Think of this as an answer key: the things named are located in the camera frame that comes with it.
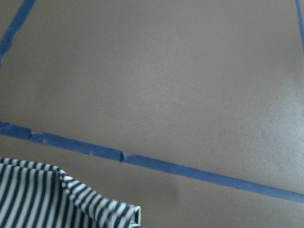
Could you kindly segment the striped polo shirt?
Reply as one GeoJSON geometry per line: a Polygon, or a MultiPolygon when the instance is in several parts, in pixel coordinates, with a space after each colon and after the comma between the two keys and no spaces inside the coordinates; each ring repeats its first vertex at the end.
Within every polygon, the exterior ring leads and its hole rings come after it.
{"type": "Polygon", "coordinates": [[[2,228],[139,228],[141,208],[110,200],[61,168],[1,158],[2,228]]]}

